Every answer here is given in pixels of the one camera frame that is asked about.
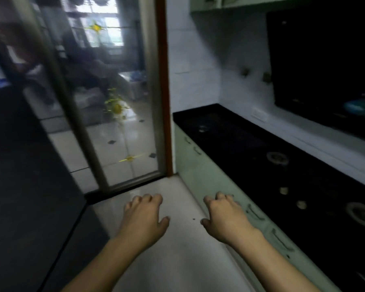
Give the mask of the person's right forearm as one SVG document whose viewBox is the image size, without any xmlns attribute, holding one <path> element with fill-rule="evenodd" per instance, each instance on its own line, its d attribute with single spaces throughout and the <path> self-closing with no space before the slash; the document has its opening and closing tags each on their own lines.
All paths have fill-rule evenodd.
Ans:
<svg viewBox="0 0 365 292">
<path fill-rule="evenodd" d="M 257 229 L 237 231 L 227 243 L 243 258 L 267 292 L 321 292 Z"/>
</svg>

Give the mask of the white wall socket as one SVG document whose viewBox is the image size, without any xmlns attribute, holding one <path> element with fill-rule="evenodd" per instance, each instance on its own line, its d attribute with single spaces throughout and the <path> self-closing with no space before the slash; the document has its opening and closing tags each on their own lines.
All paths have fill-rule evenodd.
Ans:
<svg viewBox="0 0 365 292">
<path fill-rule="evenodd" d="M 257 107 L 253 107 L 251 110 L 251 116 L 262 121 L 262 122 L 267 122 L 268 121 L 268 113 L 266 113 L 265 111 L 257 108 Z"/>
</svg>

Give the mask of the black range hood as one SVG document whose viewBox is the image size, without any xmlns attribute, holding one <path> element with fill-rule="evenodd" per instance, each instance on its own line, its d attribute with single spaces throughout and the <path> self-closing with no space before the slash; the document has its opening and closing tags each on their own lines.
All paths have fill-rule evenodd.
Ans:
<svg viewBox="0 0 365 292">
<path fill-rule="evenodd" d="M 365 139 L 365 0 L 313 0 L 266 24 L 275 105 Z"/>
</svg>

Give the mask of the person's left forearm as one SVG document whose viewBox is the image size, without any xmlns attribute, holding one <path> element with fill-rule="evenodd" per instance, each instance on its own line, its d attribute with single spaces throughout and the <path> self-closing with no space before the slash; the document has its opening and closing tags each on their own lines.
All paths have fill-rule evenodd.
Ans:
<svg viewBox="0 0 365 292">
<path fill-rule="evenodd" d="M 124 272 L 149 245 L 144 238 L 118 235 L 61 292 L 112 292 Z"/>
</svg>

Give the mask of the green base cabinet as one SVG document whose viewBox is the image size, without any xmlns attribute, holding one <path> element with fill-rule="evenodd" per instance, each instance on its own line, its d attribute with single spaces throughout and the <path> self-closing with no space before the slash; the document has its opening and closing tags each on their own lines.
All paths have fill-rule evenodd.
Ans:
<svg viewBox="0 0 365 292">
<path fill-rule="evenodd" d="M 303 273 L 322 292 L 341 292 L 341 290 L 312 262 L 312 260 L 253 202 L 214 161 L 190 138 L 183 130 L 174 124 L 175 134 L 175 163 L 176 169 L 200 207 L 208 216 L 207 207 L 204 204 L 204 196 L 214 196 L 221 191 L 224 194 L 231 194 L 234 201 L 239 204 L 247 216 L 249 222 L 259 229 L 266 240 L 293 266 Z M 192 144 L 185 142 L 188 137 Z M 202 155 L 197 155 L 193 147 L 197 147 Z M 265 217 L 265 221 L 254 220 L 246 213 L 247 205 L 251 203 L 255 211 Z M 271 235 L 275 228 L 289 241 L 295 249 L 294 252 L 284 250 Z"/>
</svg>

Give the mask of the sliding glass door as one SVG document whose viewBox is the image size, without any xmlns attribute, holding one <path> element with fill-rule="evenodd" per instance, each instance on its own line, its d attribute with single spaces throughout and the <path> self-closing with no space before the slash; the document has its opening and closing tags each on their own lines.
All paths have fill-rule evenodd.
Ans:
<svg viewBox="0 0 365 292">
<path fill-rule="evenodd" d="M 36 56 L 24 96 L 81 191 L 109 194 L 165 174 L 155 1 L 11 3 Z M 87 29 L 94 21 L 100 34 Z M 124 121 L 104 112 L 109 88 L 131 107 Z"/>
</svg>

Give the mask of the person's right hand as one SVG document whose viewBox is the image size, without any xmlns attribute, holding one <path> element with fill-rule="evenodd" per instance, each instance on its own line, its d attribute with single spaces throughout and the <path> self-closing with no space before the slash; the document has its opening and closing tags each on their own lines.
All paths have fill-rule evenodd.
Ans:
<svg viewBox="0 0 365 292">
<path fill-rule="evenodd" d="M 208 219 L 218 227 L 220 238 L 216 240 L 238 248 L 263 237 L 231 195 L 218 192 L 215 197 L 205 196 L 203 201 L 209 213 Z"/>
</svg>

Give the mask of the person's left hand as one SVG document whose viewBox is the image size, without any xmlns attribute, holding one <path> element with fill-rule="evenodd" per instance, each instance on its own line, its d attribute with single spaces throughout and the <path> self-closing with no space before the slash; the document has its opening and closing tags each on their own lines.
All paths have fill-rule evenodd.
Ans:
<svg viewBox="0 0 365 292">
<path fill-rule="evenodd" d="M 158 237 L 158 223 L 161 221 L 161 194 L 135 196 L 126 204 L 118 236 L 122 237 L 129 247 L 143 252 L 154 245 Z"/>
</svg>

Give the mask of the brown wooden door frame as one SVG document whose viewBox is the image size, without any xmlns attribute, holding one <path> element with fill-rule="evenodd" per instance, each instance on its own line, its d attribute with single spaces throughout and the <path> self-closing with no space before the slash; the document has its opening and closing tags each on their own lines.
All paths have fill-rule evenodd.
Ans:
<svg viewBox="0 0 365 292">
<path fill-rule="evenodd" d="M 172 140 L 172 116 L 170 109 L 170 90 L 169 90 L 169 59 L 167 43 L 167 20 L 166 20 L 166 0 L 155 1 L 155 17 L 157 26 L 158 40 L 158 62 L 161 90 L 161 103 L 163 113 L 163 127 L 165 137 L 165 159 L 166 177 L 172 177 L 173 169 L 173 140 Z"/>
</svg>

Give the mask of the round gas burner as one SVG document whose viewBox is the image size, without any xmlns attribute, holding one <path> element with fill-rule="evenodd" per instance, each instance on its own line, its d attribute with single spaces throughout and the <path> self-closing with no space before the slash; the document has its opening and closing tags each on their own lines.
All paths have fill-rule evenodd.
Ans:
<svg viewBox="0 0 365 292">
<path fill-rule="evenodd" d="M 365 204 L 349 202 L 346 204 L 345 210 L 353 221 L 365 227 Z"/>
<path fill-rule="evenodd" d="M 289 164 L 289 159 L 284 153 L 270 151 L 267 152 L 266 156 L 268 161 L 274 165 L 287 166 Z"/>
</svg>

